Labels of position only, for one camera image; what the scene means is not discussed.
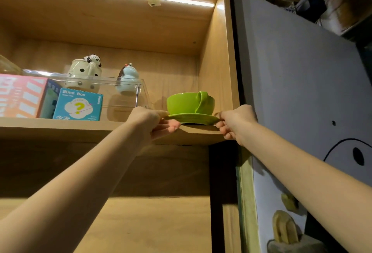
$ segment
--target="box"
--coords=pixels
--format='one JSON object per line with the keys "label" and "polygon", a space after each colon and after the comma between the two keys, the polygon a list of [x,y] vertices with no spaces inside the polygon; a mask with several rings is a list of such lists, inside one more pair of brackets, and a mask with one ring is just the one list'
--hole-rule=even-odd
{"label": "box", "polygon": [[0,74],[0,117],[53,118],[60,89],[48,78]]}
{"label": "box", "polygon": [[53,119],[99,121],[103,95],[62,88]]}

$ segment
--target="black curved line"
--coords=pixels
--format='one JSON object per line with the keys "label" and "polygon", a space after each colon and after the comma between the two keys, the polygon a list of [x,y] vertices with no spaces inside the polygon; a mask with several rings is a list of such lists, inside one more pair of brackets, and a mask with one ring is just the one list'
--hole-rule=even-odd
{"label": "black curved line", "polygon": [[343,143],[343,142],[346,142],[348,140],[356,140],[358,142],[361,142],[361,143],[364,143],[365,145],[368,145],[370,148],[372,148],[372,146],[370,146],[368,143],[362,141],[362,140],[359,140],[357,138],[346,138],[346,139],[343,139],[341,141],[339,141],[338,143],[336,143],[327,153],[327,155],[324,157],[324,160],[323,162],[325,162],[325,160],[327,159],[328,155],[332,152],[332,150],[334,150],[340,143]]}

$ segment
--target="green saucer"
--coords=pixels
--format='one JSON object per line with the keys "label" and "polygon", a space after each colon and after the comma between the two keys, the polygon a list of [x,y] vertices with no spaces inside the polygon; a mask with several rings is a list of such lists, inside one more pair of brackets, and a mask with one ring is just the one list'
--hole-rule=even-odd
{"label": "green saucer", "polygon": [[200,113],[181,113],[173,114],[165,117],[164,119],[175,119],[181,124],[201,124],[201,125],[213,125],[216,124],[219,119],[212,115],[200,114]]}

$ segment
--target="forearm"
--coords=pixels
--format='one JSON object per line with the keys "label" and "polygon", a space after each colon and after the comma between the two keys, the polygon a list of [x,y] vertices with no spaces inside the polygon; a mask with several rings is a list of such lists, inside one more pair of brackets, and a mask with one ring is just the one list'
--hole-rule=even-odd
{"label": "forearm", "polygon": [[349,252],[372,252],[372,188],[257,123],[240,140]]}
{"label": "forearm", "polygon": [[0,222],[0,251],[73,252],[141,148],[124,124]]}

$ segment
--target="person's left hand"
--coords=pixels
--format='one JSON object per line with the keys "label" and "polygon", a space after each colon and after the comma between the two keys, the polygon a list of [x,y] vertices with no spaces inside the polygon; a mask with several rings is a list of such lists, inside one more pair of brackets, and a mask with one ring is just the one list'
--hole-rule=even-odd
{"label": "person's left hand", "polygon": [[139,106],[132,110],[126,123],[135,124],[138,129],[142,129],[146,138],[155,140],[174,133],[181,126],[177,120],[163,119],[168,115],[167,111],[149,110]]}

